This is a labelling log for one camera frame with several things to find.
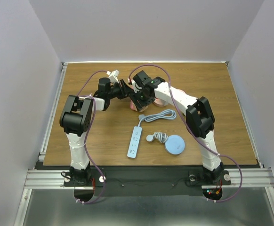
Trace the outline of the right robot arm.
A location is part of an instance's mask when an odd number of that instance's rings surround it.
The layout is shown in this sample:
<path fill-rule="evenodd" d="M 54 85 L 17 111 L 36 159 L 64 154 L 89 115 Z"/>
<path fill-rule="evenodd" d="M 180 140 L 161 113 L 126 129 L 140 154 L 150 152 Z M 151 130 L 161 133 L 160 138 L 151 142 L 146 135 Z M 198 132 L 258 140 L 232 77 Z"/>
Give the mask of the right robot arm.
<path fill-rule="evenodd" d="M 196 98 L 171 86 L 170 81 L 160 77 L 151 79 L 140 71 L 128 82 L 141 100 L 160 99 L 173 105 L 188 132 L 200 146 L 204 181 L 213 184 L 224 170 L 214 139 L 215 117 L 207 98 Z"/>

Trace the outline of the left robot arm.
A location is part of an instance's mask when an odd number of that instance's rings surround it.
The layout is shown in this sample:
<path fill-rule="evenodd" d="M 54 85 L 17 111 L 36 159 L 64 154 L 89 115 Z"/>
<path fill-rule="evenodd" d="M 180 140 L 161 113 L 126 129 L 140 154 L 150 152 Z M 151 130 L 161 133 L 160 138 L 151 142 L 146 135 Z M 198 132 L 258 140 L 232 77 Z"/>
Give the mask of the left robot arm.
<path fill-rule="evenodd" d="M 98 90 L 91 96 L 69 95 L 62 110 L 59 124 L 68 138 L 71 164 L 69 172 L 62 173 L 66 183 L 87 186 L 91 181 L 90 160 L 86 153 L 86 138 L 96 107 L 105 111 L 113 98 L 123 99 L 134 93 L 124 80 L 112 82 L 101 78 Z"/>

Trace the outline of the pink triangular socket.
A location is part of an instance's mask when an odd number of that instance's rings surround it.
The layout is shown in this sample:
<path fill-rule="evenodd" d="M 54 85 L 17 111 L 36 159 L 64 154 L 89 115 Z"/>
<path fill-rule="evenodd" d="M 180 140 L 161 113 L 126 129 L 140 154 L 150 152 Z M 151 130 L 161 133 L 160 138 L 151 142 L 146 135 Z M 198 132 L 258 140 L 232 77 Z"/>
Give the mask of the pink triangular socket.
<path fill-rule="evenodd" d="M 132 100 L 130 101 L 130 108 L 133 111 L 138 111 L 136 105 L 134 104 L 134 102 Z"/>

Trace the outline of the blue power strip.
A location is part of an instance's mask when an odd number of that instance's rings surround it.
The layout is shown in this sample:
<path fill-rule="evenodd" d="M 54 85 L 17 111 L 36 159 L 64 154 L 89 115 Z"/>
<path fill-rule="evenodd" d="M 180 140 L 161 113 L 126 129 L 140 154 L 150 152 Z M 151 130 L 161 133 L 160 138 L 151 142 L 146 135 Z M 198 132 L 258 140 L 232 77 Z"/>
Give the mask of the blue power strip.
<path fill-rule="evenodd" d="M 159 119 L 165 119 L 165 120 L 174 120 L 176 119 L 177 114 L 174 110 L 164 110 L 160 113 L 156 114 L 150 114 L 150 115 L 139 115 L 139 123 L 137 126 L 133 128 L 132 136 L 130 139 L 127 157 L 135 159 L 137 156 L 137 151 L 139 147 L 139 143 L 141 140 L 141 134 L 142 134 L 142 128 L 141 123 L 144 122 L 153 122 L 155 120 Z M 155 139 L 157 139 L 160 143 L 165 144 L 168 140 L 168 135 L 163 132 L 154 132 L 153 134 L 147 135 L 146 140 L 148 142 L 153 142 Z"/>

